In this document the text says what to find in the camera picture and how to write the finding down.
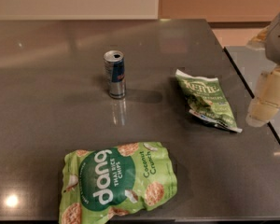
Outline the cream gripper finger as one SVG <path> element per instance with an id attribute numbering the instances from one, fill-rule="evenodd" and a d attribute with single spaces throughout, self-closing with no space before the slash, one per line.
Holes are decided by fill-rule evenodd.
<path id="1" fill-rule="evenodd" d="M 280 64 L 260 74 L 255 97 L 250 102 L 246 122 L 252 127 L 268 123 L 280 110 Z"/>
<path id="2" fill-rule="evenodd" d="M 256 35 L 248 40 L 246 46 L 252 50 L 264 50 L 268 29 L 268 26 L 261 29 Z"/>

